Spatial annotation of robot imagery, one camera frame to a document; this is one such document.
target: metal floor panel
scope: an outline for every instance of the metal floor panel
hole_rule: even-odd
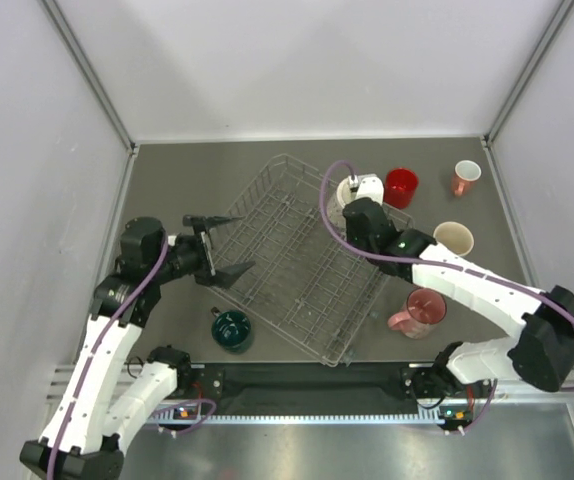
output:
[[[143,431],[123,480],[574,480],[565,405],[498,405],[464,438],[398,425],[205,426]]]

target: mug handle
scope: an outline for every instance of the mug handle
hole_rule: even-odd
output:
[[[389,320],[387,320],[387,326],[392,330],[400,330],[403,322],[411,320],[411,314],[408,310],[403,310],[393,315]]]
[[[465,182],[463,182],[462,180],[458,180],[458,188],[456,188],[454,195],[460,197],[464,192],[465,192]]]

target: pink mug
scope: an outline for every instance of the pink mug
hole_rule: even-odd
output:
[[[445,318],[446,313],[447,304],[438,292],[419,288],[409,294],[402,310],[387,321],[387,326],[400,330],[409,338],[423,338]]]

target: beige mug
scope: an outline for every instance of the beige mug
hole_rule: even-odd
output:
[[[460,257],[474,248],[474,235],[462,223],[441,223],[434,230],[434,238]]]

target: dark green mug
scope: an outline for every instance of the dark green mug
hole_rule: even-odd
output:
[[[211,326],[214,341],[229,353],[244,353],[254,341],[251,322],[247,315],[239,310],[221,312],[216,307],[211,309],[216,320]]]

